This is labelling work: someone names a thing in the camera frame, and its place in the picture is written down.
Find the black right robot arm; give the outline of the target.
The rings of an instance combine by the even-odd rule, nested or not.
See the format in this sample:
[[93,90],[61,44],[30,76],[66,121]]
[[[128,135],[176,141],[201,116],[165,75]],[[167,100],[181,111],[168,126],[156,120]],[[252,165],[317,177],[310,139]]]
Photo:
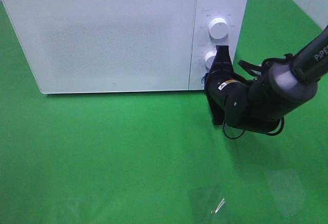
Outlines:
[[260,66],[243,60],[238,64],[253,79],[234,72],[228,46],[216,47],[204,80],[212,123],[243,132],[278,135],[285,115],[311,100],[318,81],[327,74],[327,29],[296,55],[267,58]]

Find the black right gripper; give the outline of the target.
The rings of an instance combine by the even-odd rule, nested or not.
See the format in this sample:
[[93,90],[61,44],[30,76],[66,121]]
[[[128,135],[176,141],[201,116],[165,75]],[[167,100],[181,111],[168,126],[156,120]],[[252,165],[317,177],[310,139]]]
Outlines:
[[232,93],[231,84],[246,85],[246,80],[234,72],[229,46],[216,45],[216,55],[210,71],[205,75],[204,92],[212,113],[213,125],[223,124],[226,99]]

